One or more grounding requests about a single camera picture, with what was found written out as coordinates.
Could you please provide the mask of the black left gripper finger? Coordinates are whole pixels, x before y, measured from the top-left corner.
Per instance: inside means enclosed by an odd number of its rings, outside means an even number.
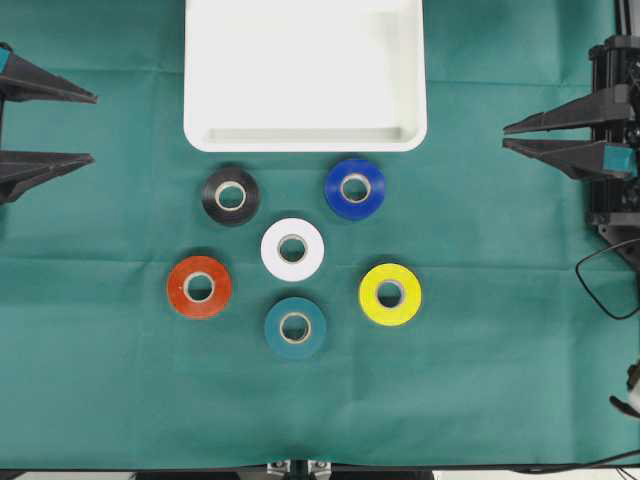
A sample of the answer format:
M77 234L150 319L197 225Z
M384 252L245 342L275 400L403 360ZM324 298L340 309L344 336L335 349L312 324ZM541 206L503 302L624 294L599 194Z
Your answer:
M1 152L1 203L15 202L28 190L94 162L88 153Z
M65 101L96 104L98 97L67 79L54 75L16 55L1 43L1 100Z

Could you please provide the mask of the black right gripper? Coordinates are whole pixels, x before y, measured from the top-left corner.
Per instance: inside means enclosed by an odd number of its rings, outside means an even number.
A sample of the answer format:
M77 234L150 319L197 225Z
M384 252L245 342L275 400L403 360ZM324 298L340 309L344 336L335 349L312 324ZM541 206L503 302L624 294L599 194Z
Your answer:
M594 180L588 220L618 251L639 258L639 37L614 35L589 51L592 93L531 115L505 134L589 127L591 140L505 138L503 146L573 180Z

